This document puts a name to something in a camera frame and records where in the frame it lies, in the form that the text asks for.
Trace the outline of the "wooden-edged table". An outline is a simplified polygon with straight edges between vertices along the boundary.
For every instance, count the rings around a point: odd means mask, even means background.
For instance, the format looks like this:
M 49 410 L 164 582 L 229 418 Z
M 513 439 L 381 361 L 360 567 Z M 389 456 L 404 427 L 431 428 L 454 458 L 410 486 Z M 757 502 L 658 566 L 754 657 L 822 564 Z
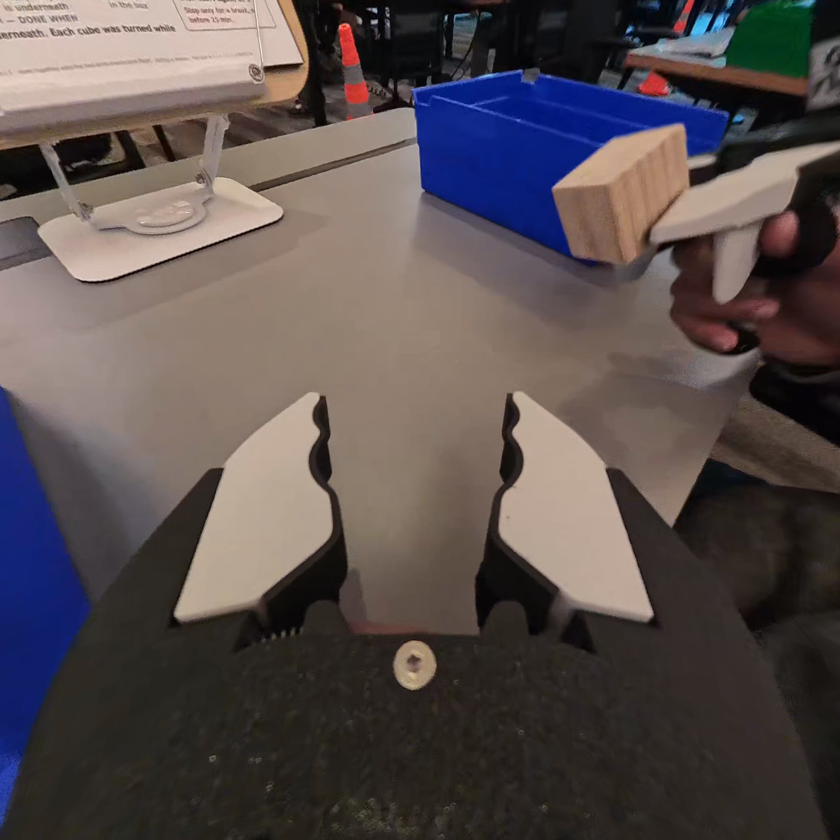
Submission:
M 729 66 L 723 64 L 722 59 L 673 54 L 661 49 L 660 45 L 629 50 L 624 65 L 627 69 L 653 70 L 663 77 L 712 81 L 730 87 L 778 93 L 794 98 L 805 98 L 808 92 L 806 78 Z

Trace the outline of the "blue plastic bin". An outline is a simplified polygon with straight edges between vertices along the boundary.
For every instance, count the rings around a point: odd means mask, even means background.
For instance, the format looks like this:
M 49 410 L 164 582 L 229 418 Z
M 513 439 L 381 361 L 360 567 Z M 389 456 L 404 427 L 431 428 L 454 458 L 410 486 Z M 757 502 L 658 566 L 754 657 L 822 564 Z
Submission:
M 715 152 L 726 112 L 521 70 L 413 90 L 422 188 L 562 254 L 552 188 L 615 137 L 682 123 L 688 156 Z
M 49 686 L 90 610 L 1 391 L 1 818 Z

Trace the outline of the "printed instruction sheet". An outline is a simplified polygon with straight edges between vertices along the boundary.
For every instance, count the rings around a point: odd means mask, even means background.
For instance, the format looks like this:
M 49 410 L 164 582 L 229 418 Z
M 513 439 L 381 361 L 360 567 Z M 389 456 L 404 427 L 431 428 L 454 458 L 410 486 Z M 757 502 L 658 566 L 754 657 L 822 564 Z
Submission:
M 2 2 L 2 138 L 277 102 L 308 59 L 283 2 Z

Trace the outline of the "orange traffic cone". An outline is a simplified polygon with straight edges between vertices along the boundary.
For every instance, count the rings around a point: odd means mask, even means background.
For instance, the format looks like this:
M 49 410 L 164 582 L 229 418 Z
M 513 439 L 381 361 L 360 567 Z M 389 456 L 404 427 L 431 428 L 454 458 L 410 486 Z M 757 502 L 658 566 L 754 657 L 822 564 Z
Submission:
M 362 71 L 355 44 L 354 32 L 349 24 L 339 26 L 339 44 L 343 68 L 343 89 L 346 101 L 346 119 L 353 120 L 372 115 L 369 91 Z

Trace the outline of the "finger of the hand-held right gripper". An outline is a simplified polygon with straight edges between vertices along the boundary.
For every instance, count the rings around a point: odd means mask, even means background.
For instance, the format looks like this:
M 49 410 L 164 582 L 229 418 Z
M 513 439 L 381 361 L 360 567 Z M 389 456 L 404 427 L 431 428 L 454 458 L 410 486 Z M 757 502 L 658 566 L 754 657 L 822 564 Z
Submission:
M 639 257 L 610 268 L 608 272 L 609 281 L 612 284 L 635 282 L 644 275 L 657 253 L 658 248 L 656 246 L 646 247 Z
M 760 234 L 769 217 L 816 203 L 823 181 L 838 173 L 839 142 L 762 154 L 748 165 L 692 186 L 649 231 L 652 246 L 712 237 L 712 296 L 734 299 L 760 257 Z

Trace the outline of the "grey hooded sweatshirt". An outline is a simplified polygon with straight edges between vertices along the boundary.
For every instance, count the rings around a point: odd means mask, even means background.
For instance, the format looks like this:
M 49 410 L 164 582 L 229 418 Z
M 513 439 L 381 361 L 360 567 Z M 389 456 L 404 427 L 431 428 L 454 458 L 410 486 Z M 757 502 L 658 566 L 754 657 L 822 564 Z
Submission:
M 802 741 L 829 838 L 839 838 L 839 496 L 709 460 L 676 522 L 728 587 Z

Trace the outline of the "person's right hand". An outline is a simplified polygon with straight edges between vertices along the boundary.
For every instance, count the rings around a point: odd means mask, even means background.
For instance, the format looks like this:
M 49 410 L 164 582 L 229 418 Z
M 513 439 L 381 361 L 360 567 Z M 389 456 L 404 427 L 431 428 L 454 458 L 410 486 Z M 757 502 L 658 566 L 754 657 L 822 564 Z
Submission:
M 824 202 L 771 217 L 762 227 L 749 282 L 726 303 L 712 293 L 709 236 L 673 249 L 678 276 L 670 316 L 687 339 L 716 354 L 734 354 L 747 325 L 763 356 L 805 368 L 838 370 L 838 210 Z

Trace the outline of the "green box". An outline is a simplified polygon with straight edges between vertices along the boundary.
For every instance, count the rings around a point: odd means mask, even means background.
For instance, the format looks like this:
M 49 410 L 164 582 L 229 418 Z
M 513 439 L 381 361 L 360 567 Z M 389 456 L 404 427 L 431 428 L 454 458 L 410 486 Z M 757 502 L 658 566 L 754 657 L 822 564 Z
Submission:
M 737 23 L 724 54 L 727 67 L 807 78 L 814 7 L 810 2 L 753 5 Z

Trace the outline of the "grey desk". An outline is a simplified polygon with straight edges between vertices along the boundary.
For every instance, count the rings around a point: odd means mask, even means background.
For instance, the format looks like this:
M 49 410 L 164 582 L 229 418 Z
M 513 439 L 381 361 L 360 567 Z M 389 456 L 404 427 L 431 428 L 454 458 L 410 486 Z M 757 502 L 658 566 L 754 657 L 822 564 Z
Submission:
M 226 150 L 277 224 L 112 283 L 2 271 L 2 387 L 91 599 L 210 468 L 306 392 L 374 622 L 476 630 L 506 395 L 673 522 L 753 372 L 669 318 L 666 254 L 590 269 L 425 194 L 413 113 Z

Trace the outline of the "white document stand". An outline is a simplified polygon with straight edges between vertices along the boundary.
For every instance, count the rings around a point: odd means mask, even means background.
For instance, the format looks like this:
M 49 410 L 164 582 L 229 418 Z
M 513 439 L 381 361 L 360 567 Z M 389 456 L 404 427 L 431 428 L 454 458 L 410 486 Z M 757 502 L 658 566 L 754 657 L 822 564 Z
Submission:
M 301 21 L 298 33 L 307 48 Z M 269 73 L 269 87 L 283 93 L 301 84 L 291 98 L 224 104 L 214 111 L 147 114 L 123 125 L 77 126 L 69 133 L 17 136 L 2 151 L 34 146 L 44 159 L 69 213 L 42 223 L 38 236 L 61 265 L 78 281 L 95 284 L 120 279 L 171 259 L 279 222 L 282 209 L 229 177 L 219 175 L 229 115 L 250 107 L 294 99 L 308 77 L 309 56 L 302 71 Z M 203 150 L 191 180 L 153 188 L 136 197 L 93 206 L 81 200 L 60 162 L 58 143 L 96 134 L 135 130 L 148 124 L 206 119 Z

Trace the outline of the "wooden block with blue stripe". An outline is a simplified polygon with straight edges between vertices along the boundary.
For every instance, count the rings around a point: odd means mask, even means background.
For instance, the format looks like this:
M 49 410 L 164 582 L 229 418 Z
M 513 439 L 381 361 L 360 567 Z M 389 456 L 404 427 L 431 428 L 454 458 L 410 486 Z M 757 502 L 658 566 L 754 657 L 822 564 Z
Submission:
M 611 266 L 634 262 L 651 228 L 689 186 L 682 123 L 608 141 L 552 188 L 570 256 Z

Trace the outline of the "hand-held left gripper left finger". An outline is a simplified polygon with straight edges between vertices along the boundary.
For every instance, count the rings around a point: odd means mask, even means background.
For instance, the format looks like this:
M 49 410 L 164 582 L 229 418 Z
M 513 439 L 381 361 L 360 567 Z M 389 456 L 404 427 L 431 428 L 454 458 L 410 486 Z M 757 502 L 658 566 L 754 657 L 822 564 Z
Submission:
M 175 604 L 178 623 L 250 613 L 286 636 L 315 602 L 339 601 L 347 549 L 330 436 L 327 399 L 310 392 L 227 458 Z

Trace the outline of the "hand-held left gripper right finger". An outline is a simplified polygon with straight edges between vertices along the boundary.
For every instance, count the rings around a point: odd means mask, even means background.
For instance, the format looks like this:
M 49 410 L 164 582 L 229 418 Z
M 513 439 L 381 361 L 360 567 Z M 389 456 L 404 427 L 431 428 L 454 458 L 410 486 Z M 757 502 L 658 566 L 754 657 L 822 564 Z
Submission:
M 476 575 L 476 615 L 515 602 L 531 635 L 563 636 L 581 613 L 648 625 L 655 611 L 609 470 L 525 392 L 506 397 L 500 487 Z

